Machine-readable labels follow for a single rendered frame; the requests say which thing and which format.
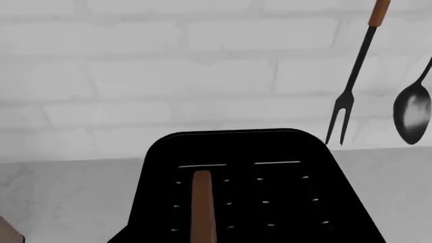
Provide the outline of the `black two-slot toaster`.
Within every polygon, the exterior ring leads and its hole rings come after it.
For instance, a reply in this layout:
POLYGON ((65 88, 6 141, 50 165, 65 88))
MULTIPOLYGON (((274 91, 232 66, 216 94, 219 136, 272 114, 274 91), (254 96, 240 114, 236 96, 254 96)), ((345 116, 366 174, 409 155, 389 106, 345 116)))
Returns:
POLYGON ((297 129, 158 139, 108 243, 190 243, 196 171, 211 173, 217 243, 386 243, 327 146, 297 129))

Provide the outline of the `black serving spoon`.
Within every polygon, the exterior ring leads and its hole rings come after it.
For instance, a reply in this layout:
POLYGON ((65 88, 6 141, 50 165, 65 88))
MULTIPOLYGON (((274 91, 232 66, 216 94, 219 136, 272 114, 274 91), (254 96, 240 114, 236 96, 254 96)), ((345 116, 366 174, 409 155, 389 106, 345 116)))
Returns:
POLYGON ((393 104, 396 131, 409 145, 420 141, 432 118, 432 98, 422 85, 431 68, 432 58, 417 80, 402 90, 393 104))

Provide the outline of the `brown wooden block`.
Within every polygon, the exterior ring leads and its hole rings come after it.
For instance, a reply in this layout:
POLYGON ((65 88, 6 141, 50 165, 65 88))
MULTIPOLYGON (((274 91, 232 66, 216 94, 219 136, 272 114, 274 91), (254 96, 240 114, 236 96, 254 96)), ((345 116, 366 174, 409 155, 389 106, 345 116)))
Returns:
POLYGON ((0 243, 25 243, 25 237, 0 216, 0 243))

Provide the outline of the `brown toast slice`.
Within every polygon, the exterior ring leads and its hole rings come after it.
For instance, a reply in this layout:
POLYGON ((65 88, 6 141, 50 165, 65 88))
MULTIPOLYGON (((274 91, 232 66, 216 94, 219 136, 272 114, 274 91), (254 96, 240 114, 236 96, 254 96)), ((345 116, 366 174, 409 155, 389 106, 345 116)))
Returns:
POLYGON ((210 171, 196 171, 192 180, 190 243, 217 243, 210 171))

